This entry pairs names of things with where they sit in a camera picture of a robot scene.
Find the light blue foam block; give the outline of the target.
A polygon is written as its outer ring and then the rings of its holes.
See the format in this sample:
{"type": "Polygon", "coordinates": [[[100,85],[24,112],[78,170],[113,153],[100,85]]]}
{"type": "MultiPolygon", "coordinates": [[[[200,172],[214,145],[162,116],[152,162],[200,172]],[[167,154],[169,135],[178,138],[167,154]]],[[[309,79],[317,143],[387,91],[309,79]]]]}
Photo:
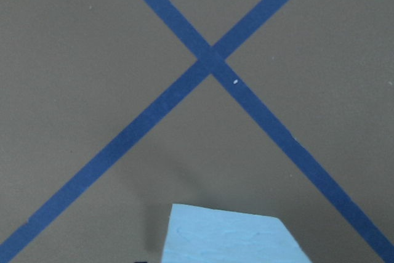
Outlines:
{"type": "Polygon", "coordinates": [[[173,204],[162,262],[310,262],[276,217],[173,204]]]}

